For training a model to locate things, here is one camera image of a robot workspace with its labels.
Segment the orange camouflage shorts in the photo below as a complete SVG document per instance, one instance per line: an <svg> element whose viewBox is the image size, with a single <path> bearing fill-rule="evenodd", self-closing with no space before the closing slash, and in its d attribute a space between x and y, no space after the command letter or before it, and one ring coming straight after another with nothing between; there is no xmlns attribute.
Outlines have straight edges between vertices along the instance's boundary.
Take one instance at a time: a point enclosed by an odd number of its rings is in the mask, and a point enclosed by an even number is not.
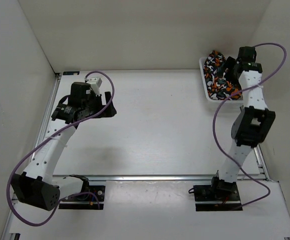
<svg viewBox="0 0 290 240"><path fill-rule="evenodd" d="M242 98L241 86L235 86L225 78L225 62L227 58L217 50L213 50L203 63L203 75L207 95L211 100L222 101L228 96L236 101Z"/></svg>

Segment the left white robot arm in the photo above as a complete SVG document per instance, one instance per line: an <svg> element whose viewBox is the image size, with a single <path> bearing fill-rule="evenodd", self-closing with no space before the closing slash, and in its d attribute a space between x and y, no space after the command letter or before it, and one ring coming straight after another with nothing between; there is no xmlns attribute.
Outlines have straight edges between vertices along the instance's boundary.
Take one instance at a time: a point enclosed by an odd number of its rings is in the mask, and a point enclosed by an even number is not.
<svg viewBox="0 0 290 240"><path fill-rule="evenodd" d="M90 194L88 179L71 174L61 180L53 177L57 162L67 142L77 130L74 122L92 115L97 118L111 118L117 111L111 93L105 92L106 104L102 104L101 78L71 84L70 94L64 96L51 115L46 139L49 142L40 147L22 174L12 176L11 186L21 203L51 211L60 199L74 195L85 200Z"/></svg>

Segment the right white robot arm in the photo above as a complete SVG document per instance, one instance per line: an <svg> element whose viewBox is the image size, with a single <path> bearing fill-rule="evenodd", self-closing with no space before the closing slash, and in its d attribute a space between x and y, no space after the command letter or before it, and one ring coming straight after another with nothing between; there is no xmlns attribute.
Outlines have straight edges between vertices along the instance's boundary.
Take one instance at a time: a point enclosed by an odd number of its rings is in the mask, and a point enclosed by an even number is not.
<svg viewBox="0 0 290 240"><path fill-rule="evenodd" d="M231 127L229 153L211 181L209 193L215 200L235 191L240 168L250 152L265 140L276 118L275 112L265 103L261 88L263 69L256 58L254 47L240 47L236 63L229 71L229 79L239 83L243 90L243 106Z"/></svg>

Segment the small dark label sticker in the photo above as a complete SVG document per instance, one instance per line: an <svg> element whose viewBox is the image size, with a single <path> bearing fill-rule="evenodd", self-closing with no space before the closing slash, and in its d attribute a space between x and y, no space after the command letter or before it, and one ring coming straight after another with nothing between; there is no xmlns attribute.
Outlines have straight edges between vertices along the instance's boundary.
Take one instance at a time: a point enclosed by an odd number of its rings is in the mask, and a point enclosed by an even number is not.
<svg viewBox="0 0 290 240"><path fill-rule="evenodd" d="M75 76L79 74L80 74L80 71L64 71L62 73L63 76Z"/></svg>

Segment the aluminium front rail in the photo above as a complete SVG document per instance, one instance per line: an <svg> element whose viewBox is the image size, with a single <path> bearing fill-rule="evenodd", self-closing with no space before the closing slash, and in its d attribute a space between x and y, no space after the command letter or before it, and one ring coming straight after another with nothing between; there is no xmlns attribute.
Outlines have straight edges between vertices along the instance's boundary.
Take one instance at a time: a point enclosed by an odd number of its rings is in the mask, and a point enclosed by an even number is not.
<svg viewBox="0 0 290 240"><path fill-rule="evenodd" d="M90 181L208 181L213 175L85 175Z"/></svg>

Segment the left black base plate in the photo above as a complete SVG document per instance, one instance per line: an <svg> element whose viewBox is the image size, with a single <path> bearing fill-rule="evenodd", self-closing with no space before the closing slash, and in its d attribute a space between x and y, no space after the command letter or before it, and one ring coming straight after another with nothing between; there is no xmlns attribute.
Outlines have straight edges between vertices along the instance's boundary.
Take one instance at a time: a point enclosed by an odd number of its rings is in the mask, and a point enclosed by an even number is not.
<svg viewBox="0 0 290 240"><path fill-rule="evenodd" d="M59 204L58 208L61 210L103 210L106 186L90 183L86 191L92 194L68 197Z"/></svg>

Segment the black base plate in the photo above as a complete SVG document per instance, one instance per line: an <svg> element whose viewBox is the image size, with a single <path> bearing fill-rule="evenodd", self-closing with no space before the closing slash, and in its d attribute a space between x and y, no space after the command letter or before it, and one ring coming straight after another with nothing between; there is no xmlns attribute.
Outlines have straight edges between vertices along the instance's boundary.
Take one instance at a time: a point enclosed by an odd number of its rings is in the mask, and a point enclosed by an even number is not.
<svg viewBox="0 0 290 240"><path fill-rule="evenodd" d="M238 187L235 185L233 191L215 190L211 185L194 185L188 190L194 195L196 212L232 212L242 211L242 202Z"/></svg>
<svg viewBox="0 0 290 240"><path fill-rule="evenodd" d="M61 210L103 210L106 186L90 183L86 191L92 194L68 197L59 204L58 208Z"/></svg>

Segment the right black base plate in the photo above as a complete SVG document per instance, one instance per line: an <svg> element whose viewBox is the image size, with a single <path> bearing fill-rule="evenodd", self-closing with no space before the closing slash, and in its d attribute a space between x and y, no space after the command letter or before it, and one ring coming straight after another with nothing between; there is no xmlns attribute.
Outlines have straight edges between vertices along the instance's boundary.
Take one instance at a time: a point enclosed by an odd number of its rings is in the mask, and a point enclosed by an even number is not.
<svg viewBox="0 0 290 240"><path fill-rule="evenodd" d="M194 195L196 212L232 212L242 211L242 202L238 187L235 185L233 191L215 190L211 185L194 185L188 190Z"/></svg>

